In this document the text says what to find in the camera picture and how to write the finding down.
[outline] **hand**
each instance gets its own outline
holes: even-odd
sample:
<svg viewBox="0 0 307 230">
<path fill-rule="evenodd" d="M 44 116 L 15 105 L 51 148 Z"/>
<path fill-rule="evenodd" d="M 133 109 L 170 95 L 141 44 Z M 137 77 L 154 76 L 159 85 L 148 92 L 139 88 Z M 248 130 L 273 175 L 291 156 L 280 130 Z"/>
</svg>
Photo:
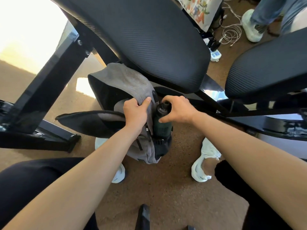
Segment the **hand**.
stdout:
<svg viewBox="0 0 307 230">
<path fill-rule="evenodd" d="M 125 101 L 124 103 L 124 114 L 126 117 L 126 126 L 131 127 L 141 132 L 142 127 L 147 121 L 147 108 L 150 104 L 151 97 L 147 97 L 142 105 L 138 105 L 138 102 L 135 98 Z"/>
<path fill-rule="evenodd" d="M 160 118 L 160 123 L 167 123 L 171 121 L 180 122 L 180 123 L 192 123 L 192 116 L 198 112 L 191 105 L 189 100 L 184 96 L 170 96 L 167 95 L 162 99 L 162 102 L 169 101 L 172 104 L 171 112 Z"/>
</svg>

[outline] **forearm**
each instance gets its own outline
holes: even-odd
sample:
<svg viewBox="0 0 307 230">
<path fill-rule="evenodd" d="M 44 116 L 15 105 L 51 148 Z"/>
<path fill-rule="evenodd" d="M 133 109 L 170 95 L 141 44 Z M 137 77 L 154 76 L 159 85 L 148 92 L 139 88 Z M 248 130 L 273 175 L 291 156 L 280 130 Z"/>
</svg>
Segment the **forearm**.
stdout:
<svg viewBox="0 0 307 230">
<path fill-rule="evenodd" d="M 138 133 L 124 127 L 22 209 L 4 228 L 83 229 Z"/>
<path fill-rule="evenodd" d="M 292 228 L 307 228 L 307 163 L 204 113 L 192 123 Z"/>
</svg>

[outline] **white sneaker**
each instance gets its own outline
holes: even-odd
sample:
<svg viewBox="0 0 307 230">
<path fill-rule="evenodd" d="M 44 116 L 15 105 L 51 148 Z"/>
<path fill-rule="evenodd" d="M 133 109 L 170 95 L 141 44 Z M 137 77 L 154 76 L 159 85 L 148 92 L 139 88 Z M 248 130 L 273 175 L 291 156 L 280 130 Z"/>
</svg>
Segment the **white sneaker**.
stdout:
<svg viewBox="0 0 307 230">
<path fill-rule="evenodd" d="M 203 140 L 203 146 L 201 148 L 201 156 L 194 162 L 192 165 L 192 177 L 197 182 L 205 182 L 212 177 L 206 175 L 202 169 L 203 161 L 207 158 L 215 158 L 219 159 L 221 157 L 221 153 L 213 146 L 213 144 L 205 138 Z"/>
<path fill-rule="evenodd" d="M 263 33 L 259 33 L 259 31 L 255 29 L 256 25 L 252 24 L 250 21 L 253 12 L 253 9 L 246 11 L 242 16 L 241 23 L 247 39 L 251 42 L 259 42 L 263 36 Z"/>
<path fill-rule="evenodd" d="M 104 142 L 106 142 L 108 139 L 106 138 L 96 138 L 95 139 L 95 149 L 99 148 L 101 145 L 103 145 Z M 121 163 L 113 180 L 112 183 L 120 183 L 125 178 L 125 167 Z"/>
</svg>

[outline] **dark green water bottle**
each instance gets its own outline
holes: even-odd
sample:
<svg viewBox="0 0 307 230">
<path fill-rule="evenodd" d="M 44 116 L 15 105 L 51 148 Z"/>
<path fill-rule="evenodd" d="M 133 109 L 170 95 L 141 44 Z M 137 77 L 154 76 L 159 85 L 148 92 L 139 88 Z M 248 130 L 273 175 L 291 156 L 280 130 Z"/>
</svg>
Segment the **dark green water bottle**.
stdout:
<svg viewBox="0 0 307 230">
<path fill-rule="evenodd" d="M 155 115 L 154 115 L 154 120 L 153 120 L 153 134 L 154 136 L 158 137 L 167 137 L 170 135 L 172 131 L 172 122 L 169 123 L 159 123 L 159 119 L 168 115 L 171 112 L 171 104 L 168 101 L 165 101 L 163 103 L 160 103 L 157 106 Z"/>
</svg>

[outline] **power strip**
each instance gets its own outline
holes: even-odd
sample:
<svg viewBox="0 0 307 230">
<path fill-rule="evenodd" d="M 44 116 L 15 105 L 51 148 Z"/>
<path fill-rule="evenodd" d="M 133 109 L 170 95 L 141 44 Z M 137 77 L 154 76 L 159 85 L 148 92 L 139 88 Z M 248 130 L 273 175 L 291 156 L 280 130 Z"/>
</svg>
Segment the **power strip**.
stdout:
<svg viewBox="0 0 307 230">
<path fill-rule="evenodd" d="M 204 38 L 203 40 L 208 45 L 209 38 Z M 216 51 L 211 51 L 211 49 L 209 49 L 209 50 L 210 50 L 210 53 L 211 53 L 211 61 L 218 62 L 219 59 L 221 58 L 222 54 L 218 50 L 216 50 Z"/>
</svg>

